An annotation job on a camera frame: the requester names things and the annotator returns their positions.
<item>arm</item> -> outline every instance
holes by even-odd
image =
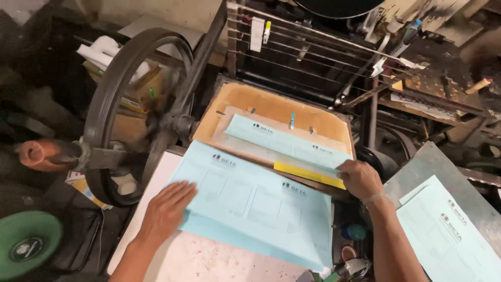
[[[374,226],[374,273],[377,281],[428,282],[409,240],[397,218],[395,206],[386,196],[377,172],[368,164],[345,161],[338,167],[346,189],[358,199],[368,201]]]
[[[109,282],[143,281],[155,252],[181,224],[183,211],[196,192],[195,183],[172,183],[150,201],[141,229],[125,249]]]

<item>hand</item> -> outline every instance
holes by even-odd
[[[338,177],[343,180],[346,189],[359,200],[384,193],[378,173],[368,163],[346,160],[337,169],[341,171]]]
[[[183,211],[198,192],[196,183],[174,182],[151,199],[141,229],[134,240],[155,250],[167,240],[183,220]]]

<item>bracelet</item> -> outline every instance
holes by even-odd
[[[363,199],[362,200],[362,204],[365,205],[365,206],[367,206],[367,204],[372,203],[372,202],[374,202],[376,200],[382,199],[384,197],[390,199],[390,196],[388,196],[388,194],[386,194],[385,192],[383,192],[383,193],[373,194],[369,198]]]

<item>light blue paper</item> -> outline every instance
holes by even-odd
[[[347,153],[276,130],[238,114],[233,116],[224,133],[335,172],[345,160],[353,159]]]
[[[306,268],[332,268],[331,197],[198,141],[169,182],[197,182],[181,230]]]
[[[433,282],[499,281],[501,259],[436,176],[404,197],[398,219]]]

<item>white table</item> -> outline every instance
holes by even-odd
[[[149,201],[167,184],[181,158],[167,152],[162,156],[111,258],[108,274],[113,273],[125,248],[137,235]],[[304,271],[299,265],[177,230],[157,250],[144,281],[294,282]]]

